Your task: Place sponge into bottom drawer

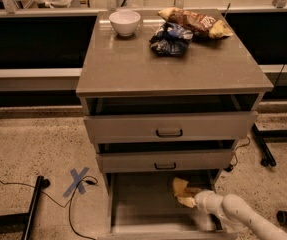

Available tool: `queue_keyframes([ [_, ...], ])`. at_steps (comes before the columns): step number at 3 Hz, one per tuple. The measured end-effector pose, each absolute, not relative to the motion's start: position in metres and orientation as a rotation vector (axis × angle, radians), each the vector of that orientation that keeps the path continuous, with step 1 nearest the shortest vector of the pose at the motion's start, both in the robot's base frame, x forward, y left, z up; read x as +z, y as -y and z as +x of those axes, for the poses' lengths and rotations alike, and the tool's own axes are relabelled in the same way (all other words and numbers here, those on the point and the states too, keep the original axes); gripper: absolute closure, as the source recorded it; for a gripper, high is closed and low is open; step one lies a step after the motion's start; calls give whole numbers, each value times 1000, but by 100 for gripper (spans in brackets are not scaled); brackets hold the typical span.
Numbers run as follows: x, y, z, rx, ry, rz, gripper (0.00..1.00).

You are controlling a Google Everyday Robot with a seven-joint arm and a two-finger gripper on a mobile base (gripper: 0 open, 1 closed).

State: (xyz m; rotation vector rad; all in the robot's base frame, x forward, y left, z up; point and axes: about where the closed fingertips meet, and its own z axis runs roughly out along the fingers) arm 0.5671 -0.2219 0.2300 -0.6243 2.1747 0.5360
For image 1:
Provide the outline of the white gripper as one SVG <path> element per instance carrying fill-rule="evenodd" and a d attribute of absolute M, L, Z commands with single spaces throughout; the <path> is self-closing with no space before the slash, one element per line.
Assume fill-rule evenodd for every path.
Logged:
<path fill-rule="evenodd" d="M 184 179 L 175 177 L 172 182 L 173 194 L 175 196 L 185 196 L 187 192 L 185 188 L 188 182 Z M 216 194 L 214 191 L 203 190 L 195 195 L 195 197 L 178 197 L 178 202 L 189 208 L 195 206 L 202 212 L 207 214 L 222 215 L 223 197 Z"/>

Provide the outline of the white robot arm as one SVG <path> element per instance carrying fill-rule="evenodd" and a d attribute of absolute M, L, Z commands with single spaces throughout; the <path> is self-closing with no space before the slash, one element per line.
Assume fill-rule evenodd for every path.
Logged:
<path fill-rule="evenodd" d="M 218 195 L 212 190 L 189 187 L 189 182 L 175 177 L 172 182 L 174 197 L 187 207 L 196 207 L 215 215 L 226 225 L 237 228 L 244 225 L 260 240 L 287 240 L 287 233 L 256 213 L 248 203 L 235 194 Z"/>

